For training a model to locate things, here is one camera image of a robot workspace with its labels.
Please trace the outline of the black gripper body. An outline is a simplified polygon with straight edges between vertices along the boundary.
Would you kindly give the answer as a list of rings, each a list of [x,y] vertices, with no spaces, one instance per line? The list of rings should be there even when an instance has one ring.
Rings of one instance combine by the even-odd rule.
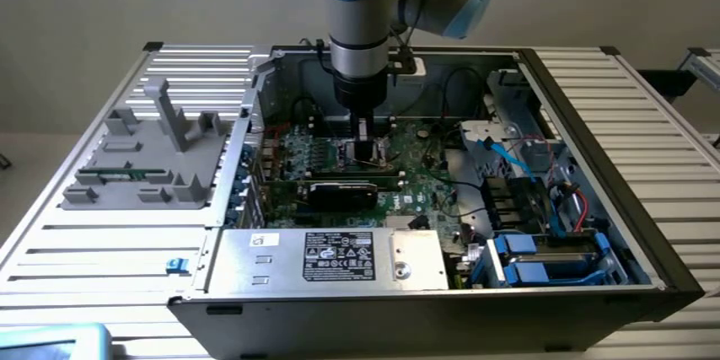
[[[371,116],[373,111],[386,102],[387,74],[366,78],[334,76],[335,98],[338,103],[357,116]]]

